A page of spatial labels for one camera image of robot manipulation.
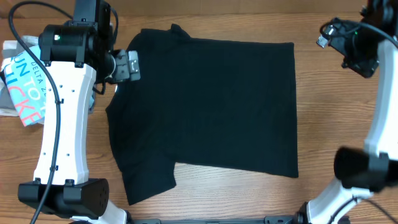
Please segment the black t-shirt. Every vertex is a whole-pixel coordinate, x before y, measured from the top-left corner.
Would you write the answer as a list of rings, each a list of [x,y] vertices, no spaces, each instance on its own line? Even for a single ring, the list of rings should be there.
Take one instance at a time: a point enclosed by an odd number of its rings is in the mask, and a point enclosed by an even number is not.
[[[296,178],[294,45],[142,29],[129,44],[141,77],[106,109],[129,204],[175,187],[176,163]]]

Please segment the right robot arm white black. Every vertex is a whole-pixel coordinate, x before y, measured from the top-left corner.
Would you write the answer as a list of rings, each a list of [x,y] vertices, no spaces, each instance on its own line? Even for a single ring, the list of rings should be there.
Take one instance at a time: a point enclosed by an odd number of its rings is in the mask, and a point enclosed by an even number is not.
[[[363,149],[338,149],[333,180],[291,223],[348,223],[345,215],[358,203],[397,186],[397,1],[368,1],[360,14],[359,22],[324,23],[317,44],[335,49],[344,56],[341,66],[364,78],[379,71],[373,121]]]

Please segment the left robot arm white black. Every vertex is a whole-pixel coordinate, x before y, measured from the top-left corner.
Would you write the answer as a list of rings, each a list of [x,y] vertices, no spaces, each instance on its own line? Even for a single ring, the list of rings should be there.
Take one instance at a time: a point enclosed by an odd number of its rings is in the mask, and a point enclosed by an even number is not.
[[[86,161],[90,98],[96,84],[132,81],[133,52],[114,50],[110,23],[49,25],[39,36],[35,58],[46,76],[42,147],[32,181],[18,188],[19,200],[73,223],[131,223],[128,211],[109,199],[106,179],[91,178]]]

